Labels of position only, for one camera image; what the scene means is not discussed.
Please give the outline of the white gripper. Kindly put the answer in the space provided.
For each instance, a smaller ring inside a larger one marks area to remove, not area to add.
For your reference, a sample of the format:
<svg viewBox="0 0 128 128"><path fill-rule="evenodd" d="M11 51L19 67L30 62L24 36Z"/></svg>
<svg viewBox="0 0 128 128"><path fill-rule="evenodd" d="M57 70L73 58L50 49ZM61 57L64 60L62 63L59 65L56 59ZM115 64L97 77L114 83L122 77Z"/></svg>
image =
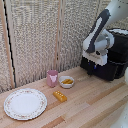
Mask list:
<svg viewBox="0 0 128 128"><path fill-rule="evenodd" d="M107 50L96 51L94 53L87 53L83 51L82 56L88 59L89 61L94 62L97 65L94 65L94 70L98 69L98 65L104 66L107 63ZM91 76L93 74L93 68L89 67L87 70L87 74Z"/></svg>

